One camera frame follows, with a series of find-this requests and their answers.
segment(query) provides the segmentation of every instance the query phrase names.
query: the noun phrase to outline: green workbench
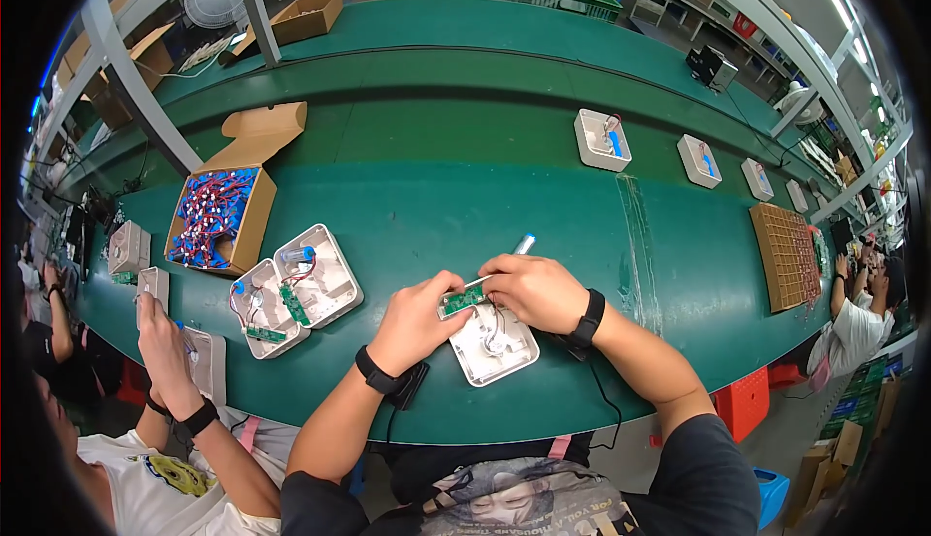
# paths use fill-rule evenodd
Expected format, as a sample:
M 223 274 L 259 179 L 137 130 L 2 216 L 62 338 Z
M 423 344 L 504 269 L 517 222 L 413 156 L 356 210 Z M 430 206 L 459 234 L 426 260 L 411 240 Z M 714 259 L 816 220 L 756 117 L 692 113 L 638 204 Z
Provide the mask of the green workbench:
M 347 6 L 336 25 L 350 23 L 353 9 L 369 6 L 376 5 Z M 526 8 L 563 20 L 558 12 Z M 302 43 L 326 41 L 336 32 Z M 627 42 L 633 47 L 657 44 L 631 35 L 638 37 Z M 175 83 L 163 82 L 157 97 L 172 92 L 169 84 Z M 555 58 L 394 49 L 244 71 L 179 94 L 166 111 L 206 159 L 229 142 L 219 131 L 225 115 L 294 100 L 310 103 L 307 129 L 266 165 L 278 193 L 262 256 L 325 223 L 365 301 L 273 360 L 252 358 L 227 306 L 230 279 L 160 257 L 180 192 L 180 178 L 160 154 L 145 150 L 138 131 L 128 129 L 98 150 L 120 147 L 120 158 L 86 161 L 95 183 L 118 186 L 136 175 L 144 159 L 145 190 L 124 197 L 122 207 L 152 233 L 154 263 L 171 273 L 171 317 L 226 337 L 231 406 L 302 424 L 352 364 L 357 348 L 371 340 L 392 292 L 440 269 L 468 281 L 483 261 L 510 250 L 525 232 L 538 238 L 535 254 L 564 263 L 582 283 L 679 348 L 708 390 L 766 365 L 829 319 L 826 296 L 812 309 L 770 313 L 748 213 L 756 201 L 739 167 L 754 150 L 762 152 L 762 142 L 745 123 L 706 102 Z M 744 113 L 765 113 L 747 102 Z M 581 107 L 624 114 L 633 153 L 626 174 L 581 164 L 572 125 Z M 682 133 L 706 138 L 715 150 L 722 182 L 713 191 L 688 182 L 676 149 Z M 768 171 L 771 203 L 791 208 L 785 180 L 805 167 L 793 162 Z M 94 250 L 103 246 L 98 231 Z M 91 328 L 138 360 L 134 294 L 134 287 L 114 285 L 105 262 L 96 260 L 78 310 Z M 616 414 L 601 401 L 588 366 L 541 338 L 533 366 L 483 389 L 469 386 L 451 348 L 440 347 L 428 360 L 430 373 L 411 410 L 396 416 L 392 440 L 517 441 L 614 424 Z M 600 356 L 595 367 L 625 421 L 651 412 Z M 389 414 L 380 411 L 371 438 L 384 439 Z

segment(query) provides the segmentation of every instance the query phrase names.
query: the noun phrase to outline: orange stool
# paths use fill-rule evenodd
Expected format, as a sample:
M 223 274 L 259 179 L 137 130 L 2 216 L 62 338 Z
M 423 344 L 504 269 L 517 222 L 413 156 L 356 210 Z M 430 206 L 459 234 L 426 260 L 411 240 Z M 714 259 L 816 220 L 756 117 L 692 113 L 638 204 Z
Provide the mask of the orange stool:
M 776 365 L 769 367 L 769 390 L 787 389 L 802 384 L 806 379 L 799 372 L 797 365 Z
M 718 416 L 738 443 L 743 441 L 769 412 L 769 378 L 766 367 L 711 394 Z
M 145 406 L 145 370 L 129 358 L 123 358 L 123 376 L 116 398 Z

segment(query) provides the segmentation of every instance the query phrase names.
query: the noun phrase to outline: circuit board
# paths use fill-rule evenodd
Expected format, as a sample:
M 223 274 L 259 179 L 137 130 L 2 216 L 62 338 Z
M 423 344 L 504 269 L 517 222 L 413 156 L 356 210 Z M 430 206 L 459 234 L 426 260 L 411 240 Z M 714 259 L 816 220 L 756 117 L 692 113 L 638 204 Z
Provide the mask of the circuit board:
M 268 330 L 263 327 L 255 326 L 246 328 L 246 336 L 249 336 L 250 338 L 257 338 L 266 342 L 273 342 L 275 344 L 284 342 L 285 338 L 288 337 L 288 335 L 284 332 L 276 332 L 274 330 Z
M 132 286 L 136 285 L 136 276 L 133 274 L 133 272 L 120 272 L 119 274 L 113 274 L 112 279 L 115 284 L 129 284 Z
M 310 327 L 310 318 L 307 317 L 304 307 L 301 305 L 301 301 L 294 295 L 294 291 L 290 286 L 282 285 L 278 291 L 281 292 L 281 301 L 284 302 L 285 307 L 288 308 L 288 313 L 291 314 L 291 318 L 304 327 Z
M 440 301 L 440 305 L 443 308 L 443 314 L 450 315 L 451 313 L 456 313 L 460 309 L 478 305 L 486 299 L 488 299 L 488 297 L 485 297 L 485 294 L 482 293 L 482 284 L 478 284 L 469 287 L 461 294 L 443 297 Z

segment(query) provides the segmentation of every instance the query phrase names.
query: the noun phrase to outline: black t-shirt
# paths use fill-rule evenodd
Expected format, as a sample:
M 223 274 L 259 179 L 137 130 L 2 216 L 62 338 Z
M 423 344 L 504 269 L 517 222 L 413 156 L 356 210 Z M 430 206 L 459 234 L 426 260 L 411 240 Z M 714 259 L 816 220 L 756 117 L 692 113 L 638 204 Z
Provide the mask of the black t-shirt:
M 60 364 L 52 350 L 51 327 L 29 322 L 22 337 L 32 369 L 48 381 L 57 398 L 82 406 L 93 405 L 100 400 L 97 379 L 105 395 L 119 389 L 122 355 L 93 332 L 87 333 L 87 350 L 80 340 L 75 340 L 71 356 Z
M 495 447 L 489 446 L 489 454 L 494 455 Z M 435 458 L 420 459 L 423 468 L 415 474 L 422 485 L 406 485 L 401 492 L 429 494 L 426 499 L 415 497 L 411 505 L 371 524 L 361 504 L 342 487 L 305 472 L 292 473 L 281 490 L 282 534 L 607 536 L 613 529 L 622 535 L 743 536 L 759 528 L 756 476 L 714 415 L 693 417 L 676 428 L 648 494 L 621 493 L 577 461 L 548 460 L 534 453 L 466 461 L 452 473 Z M 400 471 L 394 467 L 396 479 Z M 426 477 L 430 479 L 423 485 Z M 393 479 L 396 495 L 399 487 Z

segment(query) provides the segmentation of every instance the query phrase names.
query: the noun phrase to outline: white plastic housing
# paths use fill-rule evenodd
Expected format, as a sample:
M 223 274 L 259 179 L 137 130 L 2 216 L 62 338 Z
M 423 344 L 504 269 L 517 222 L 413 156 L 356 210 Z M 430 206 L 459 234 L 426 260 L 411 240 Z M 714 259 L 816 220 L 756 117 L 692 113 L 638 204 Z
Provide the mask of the white plastic housing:
M 617 128 L 617 144 L 621 151 L 619 156 L 614 154 L 613 145 L 605 141 L 604 123 L 610 117 L 597 111 L 579 110 L 575 124 L 576 142 L 582 162 L 595 168 L 621 172 L 632 156 L 623 125 Z
M 113 274 L 133 272 L 149 267 L 152 250 L 152 235 L 142 227 L 126 221 L 110 235 L 108 248 L 107 271 Z
M 233 311 L 238 313 L 247 325 L 277 330 L 287 335 L 281 343 L 246 336 L 246 343 L 249 344 L 249 350 L 253 356 L 259 360 L 280 356 L 285 350 L 310 336 L 310 329 L 301 327 L 291 318 L 288 308 L 281 300 L 281 294 L 278 293 L 281 281 L 274 271 L 272 260 L 259 261 L 258 265 L 243 274 L 239 281 L 247 286 L 260 288 L 262 302 L 255 302 L 255 297 L 250 291 L 251 287 L 247 287 L 242 294 L 236 294 L 233 292 L 233 286 L 230 286 Z
M 744 171 L 744 177 L 747 178 L 747 184 L 750 185 L 754 197 L 763 203 L 773 198 L 773 187 L 759 162 L 747 158 L 740 164 L 740 169 Z
M 683 134 L 676 146 L 679 148 L 679 155 L 689 180 L 706 189 L 718 186 L 721 171 L 718 170 L 718 163 L 714 160 L 710 146 L 689 134 Z
M 136 296 L 142 296 L 143 292 L 149 292 L 158 301 L 162 302 L 162 308 L 165 312 L 169 311 L 169 273 L 163 272 L 157 267 L 149 267 L 139 271 L 139 277 L 136 281 Z M 139 306 L 136 306 L 136 330 L 139 329 Z
M 802 193 L 802 187 L 799 186 L 799 183 L 794 179 L 786 182 L 786 188 L 788 189 L 788 196 L 792 199 L 792 205 L 795 206 L 795 210 L 800 213 L 804 213 L 808 210 L 808 202 L 805 200 L 805 195 Z
M 226 404 L 226 338 L 185 326 L 181 331 L 193 352 L 187 356 L 193 383 L 216 406 Z
M 293 286 L 297 299 L 310 319 L 311 328 L 321 328 L 362 303 L 362 288 L 349 269 L 343 251 L 326 225 L 318 223 L 291 239 L 274 252 L 274 270 L 278 279 L 305 274 L 309 263 L 285 263 L 281 252 L 313 247 L 317 265 L 314 272 Z
M 477 315 L 449 337 L 469 384 L 482 387 L 536 362 L 540 347 L 529 327 L 510 309 L 501 308 L 499 314 L 491 303 L 481 303 L 474 308 Z M 503 343 L 504 352 L 500 356 L 485 350 L 484 340 L 489 337 Z

